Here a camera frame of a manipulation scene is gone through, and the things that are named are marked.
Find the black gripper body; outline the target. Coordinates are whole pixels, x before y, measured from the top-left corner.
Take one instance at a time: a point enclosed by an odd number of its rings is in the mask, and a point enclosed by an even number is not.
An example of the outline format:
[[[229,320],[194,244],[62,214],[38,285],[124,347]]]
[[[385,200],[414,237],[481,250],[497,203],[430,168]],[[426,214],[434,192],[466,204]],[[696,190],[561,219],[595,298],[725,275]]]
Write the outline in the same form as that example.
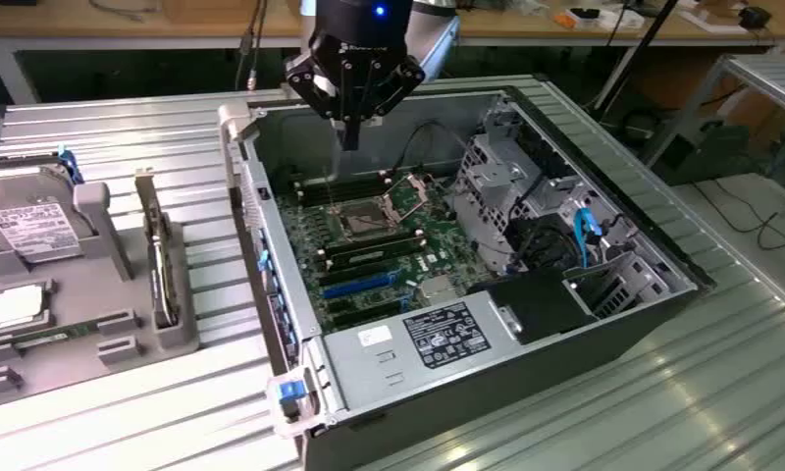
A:
[[[405,34],[412,1],[317,1],[310,57],[324,74],[345,63],[353,69],[393,69],[408,59]]]

